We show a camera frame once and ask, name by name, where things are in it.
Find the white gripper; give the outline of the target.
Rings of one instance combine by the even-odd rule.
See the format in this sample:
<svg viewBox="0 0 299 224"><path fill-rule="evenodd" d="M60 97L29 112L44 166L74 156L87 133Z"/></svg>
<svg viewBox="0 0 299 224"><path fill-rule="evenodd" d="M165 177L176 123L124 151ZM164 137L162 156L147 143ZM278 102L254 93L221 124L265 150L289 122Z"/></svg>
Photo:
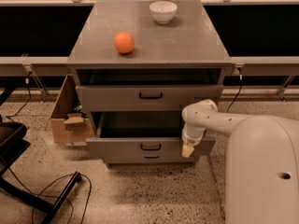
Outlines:
<svg viewBox="0 0 299 224"><path fill-rule="evenodd" d="M194 152L194 146L197 146L204 134L206 129L203 127L194 127L185 124L182 130L182 150L181 155L184 158L189 158Z"/></svg>

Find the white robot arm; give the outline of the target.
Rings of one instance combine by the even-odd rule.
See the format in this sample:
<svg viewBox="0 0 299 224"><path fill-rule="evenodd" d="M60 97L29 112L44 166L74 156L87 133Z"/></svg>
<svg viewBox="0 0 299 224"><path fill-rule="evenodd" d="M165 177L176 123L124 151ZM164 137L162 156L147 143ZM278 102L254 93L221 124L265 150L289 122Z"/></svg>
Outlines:
<svg viewBox="0 0 299 224"><path fill-rule="evenodd" d="M183 155L212 130L229 137L225 224L299 224L299 122L221 113L211 100L182 111Z"/></svg>

